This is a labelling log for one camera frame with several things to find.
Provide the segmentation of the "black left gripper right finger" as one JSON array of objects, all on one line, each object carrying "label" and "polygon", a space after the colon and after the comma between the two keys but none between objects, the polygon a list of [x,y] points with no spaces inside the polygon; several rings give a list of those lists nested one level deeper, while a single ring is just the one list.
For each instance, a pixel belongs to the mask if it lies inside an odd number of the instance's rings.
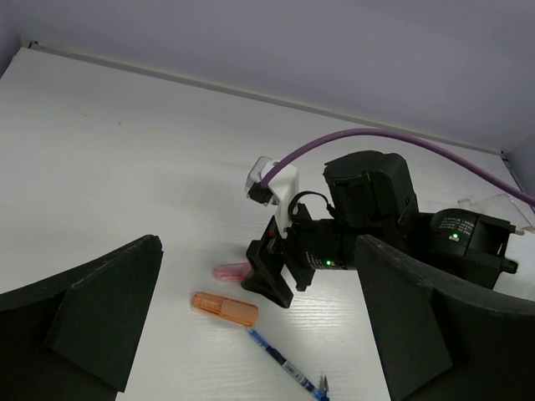
[{"label": "black left gripper right finger", "polygon": [[392,400],[532,400],[534,303],[421,263],[372,236],[356,269]]}]

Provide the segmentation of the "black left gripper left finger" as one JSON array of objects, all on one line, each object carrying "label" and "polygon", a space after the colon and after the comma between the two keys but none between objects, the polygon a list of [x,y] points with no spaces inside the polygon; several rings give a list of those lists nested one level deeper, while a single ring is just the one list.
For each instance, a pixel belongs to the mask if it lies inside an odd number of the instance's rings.
[{"label": "black left gripper left finger", "polygon": [[114,400],[127,386],[163,247],[146,235],[1,295],[3,400]]}]

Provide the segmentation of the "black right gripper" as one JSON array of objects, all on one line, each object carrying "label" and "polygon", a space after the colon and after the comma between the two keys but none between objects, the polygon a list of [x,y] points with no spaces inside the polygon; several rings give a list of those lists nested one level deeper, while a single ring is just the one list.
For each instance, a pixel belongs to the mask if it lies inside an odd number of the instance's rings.
[{"label": "black right gripper", "polygon": [[[318,196],[325,202],[329,216],[315,220],[302,199]],[[343,222],[326,195],[305,190],[297,193],[284,209],[289,226],[286,237],[280,230],[268,232],[270,240],[254,240],[246,251],[251,271],[242,280],[244,290],[267,298],[282,308],[289,308],[293,293],[285,282],[286,267],[302,292],[312,283],[317,270],[346,270],[354,259],[350,254],[355,230]]]}]

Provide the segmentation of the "blue gel pen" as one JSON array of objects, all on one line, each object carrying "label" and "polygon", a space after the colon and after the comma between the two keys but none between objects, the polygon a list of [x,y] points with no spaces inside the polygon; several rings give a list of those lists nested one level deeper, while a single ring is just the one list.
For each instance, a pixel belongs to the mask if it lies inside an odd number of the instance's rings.
[{"label": "blue gel pen", "polygon": [[293,363],[284,357],[256,329],[247,327],[249,337],[287,373],[301,388],[306,390],[315,400],[320,397],[319,385],[315,385]]}]

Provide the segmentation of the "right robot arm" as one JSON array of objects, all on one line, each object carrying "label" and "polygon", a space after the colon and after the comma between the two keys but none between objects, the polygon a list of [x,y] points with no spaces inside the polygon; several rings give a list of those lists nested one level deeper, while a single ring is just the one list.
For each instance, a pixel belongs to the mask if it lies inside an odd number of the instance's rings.
[{"label": "right robot arm", "polygon": [[506,255],[515,227],[474,211],[419,209],[403,157],[367,150],[324,167],[329,217],[315,220],[303,203],[296,167],[262,157],[247,177],[248,196],[276,206],[261,238],[246,251],[250,272],[242,288],[289,307],[294,289],[283,279],[288,269],[302,292],[318,270],[354,270],[364,259],[354,248],[370,235],[396,250],[453,276],[492,289],[502,273],[518,264]]}]

